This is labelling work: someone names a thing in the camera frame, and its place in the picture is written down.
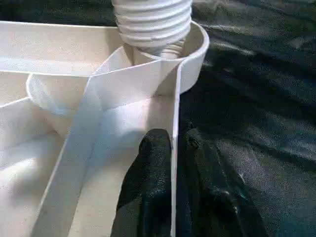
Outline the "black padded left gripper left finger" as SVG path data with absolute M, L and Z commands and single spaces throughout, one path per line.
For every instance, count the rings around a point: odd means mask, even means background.
M 168 237 L 171 231 L 171 143 L 151 129 L 128 169 L 112 225 L 113 237 Z

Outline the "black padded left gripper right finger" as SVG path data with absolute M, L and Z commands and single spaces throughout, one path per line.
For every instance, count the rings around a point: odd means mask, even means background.
M 191 128 L 178 145 L 176 235 L 266 237 L 248 188 L 215 144 Z

